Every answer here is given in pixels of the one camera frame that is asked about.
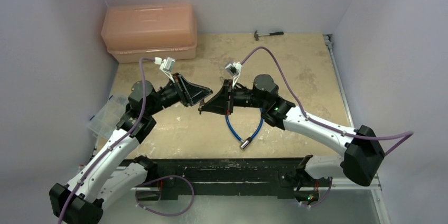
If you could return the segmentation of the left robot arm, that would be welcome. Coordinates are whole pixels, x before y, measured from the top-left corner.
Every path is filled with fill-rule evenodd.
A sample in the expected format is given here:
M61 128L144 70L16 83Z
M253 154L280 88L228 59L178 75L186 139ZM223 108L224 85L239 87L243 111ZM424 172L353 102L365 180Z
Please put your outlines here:
M190 83L179 73L159 90L145 79L136 82L125 113L107 143L74 178L51 188L51 206L58 222L98 223L104 211L131 188L155 184L157 165L144 156L116 175L113 173L155 127L154 114L177 102L194 106L211 94L210 88Z

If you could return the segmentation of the blue cable lock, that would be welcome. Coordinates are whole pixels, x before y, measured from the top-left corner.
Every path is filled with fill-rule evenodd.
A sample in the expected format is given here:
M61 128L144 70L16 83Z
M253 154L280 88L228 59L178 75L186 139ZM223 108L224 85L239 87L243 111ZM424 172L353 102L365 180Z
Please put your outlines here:
M243 140L242 137L233 128L228 114L225 115L225 121L226 121L227 127L230 130L231 134L234 136L234 138L236 140L238 140L240 142L239 148L242 151L244 151L251 144L251 142L258 136L259 132L262 129L263 123L264 123L264 119L261 117L255 131L249 137L247 137L245 140Z

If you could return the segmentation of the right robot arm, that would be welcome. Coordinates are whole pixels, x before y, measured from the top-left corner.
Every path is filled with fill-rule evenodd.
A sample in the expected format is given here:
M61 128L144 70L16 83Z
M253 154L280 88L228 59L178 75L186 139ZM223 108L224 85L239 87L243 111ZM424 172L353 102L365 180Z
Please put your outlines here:
M268 125L304 135L335 151L334 156L305 157L296 172L302 185L321 178L343 177L357 185L369 186L384 160L385 152L379 142L363 138L374 137L371 128L337 125L302 112L278 94L278 85L268 74L257 75L251 89L234 89L231 81L225 80L219 92L200 105L199 112L229 116L234 107L259 108Z

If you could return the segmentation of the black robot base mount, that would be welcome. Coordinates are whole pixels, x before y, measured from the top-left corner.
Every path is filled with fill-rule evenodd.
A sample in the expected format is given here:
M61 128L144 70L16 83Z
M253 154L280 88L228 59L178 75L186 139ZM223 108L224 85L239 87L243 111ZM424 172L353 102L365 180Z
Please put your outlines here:
M149 159L139 156L119 167L141 164L147 170L147 188L160 190L161 200L180 195L273 196L278 199L318 200L331 183L305 173L310 156L293 158Z

